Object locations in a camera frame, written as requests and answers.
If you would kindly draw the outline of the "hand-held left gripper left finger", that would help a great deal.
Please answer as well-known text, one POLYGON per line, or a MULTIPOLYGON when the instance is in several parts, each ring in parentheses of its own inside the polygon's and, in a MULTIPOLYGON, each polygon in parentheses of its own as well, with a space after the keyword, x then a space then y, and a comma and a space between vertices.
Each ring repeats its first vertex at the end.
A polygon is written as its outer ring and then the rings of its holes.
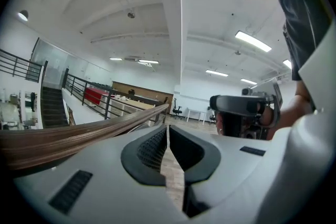
POLYGON ((55 168, 16 178, 50 223, 183 223, 160 173, 166 127, 148 127, 82 149, 55 168))

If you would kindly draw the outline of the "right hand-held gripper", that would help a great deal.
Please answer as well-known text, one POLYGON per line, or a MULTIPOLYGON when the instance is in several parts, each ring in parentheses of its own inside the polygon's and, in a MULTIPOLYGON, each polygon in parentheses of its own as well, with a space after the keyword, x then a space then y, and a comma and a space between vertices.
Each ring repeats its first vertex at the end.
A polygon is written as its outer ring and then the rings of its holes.
POLYGON ((211 109, 241 115, 241 138, 265 140, 270 128, 276 125, 282 106, 282 95, 277 82, 264 82, 251 88, 244 88, 242 96, 215 95, 209 100, 211 109), (269 125, 259 123, 257 105, 263 103, 272 109, 274 115, 269 125))

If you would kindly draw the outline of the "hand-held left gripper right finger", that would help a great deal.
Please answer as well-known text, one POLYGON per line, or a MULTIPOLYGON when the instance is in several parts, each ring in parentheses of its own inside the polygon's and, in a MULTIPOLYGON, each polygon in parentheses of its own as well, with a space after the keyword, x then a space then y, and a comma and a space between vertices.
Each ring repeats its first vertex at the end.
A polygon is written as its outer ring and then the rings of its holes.
POLYGON ((171 125, 170 149, 184 172, 184 197, 175 223, 260 223, 270 186, 271 143, 210 135, 171 125))

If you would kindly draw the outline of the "person's right hand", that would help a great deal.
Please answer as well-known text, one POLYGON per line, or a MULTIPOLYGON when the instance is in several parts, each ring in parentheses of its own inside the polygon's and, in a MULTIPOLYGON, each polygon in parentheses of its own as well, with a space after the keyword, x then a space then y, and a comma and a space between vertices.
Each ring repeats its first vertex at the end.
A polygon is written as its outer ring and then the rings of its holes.
POLYGON ((259 122, 262 126, 265 127, 273 127, 274 124, 275 113, 274 110, 268 106, 265 107, 259 122))

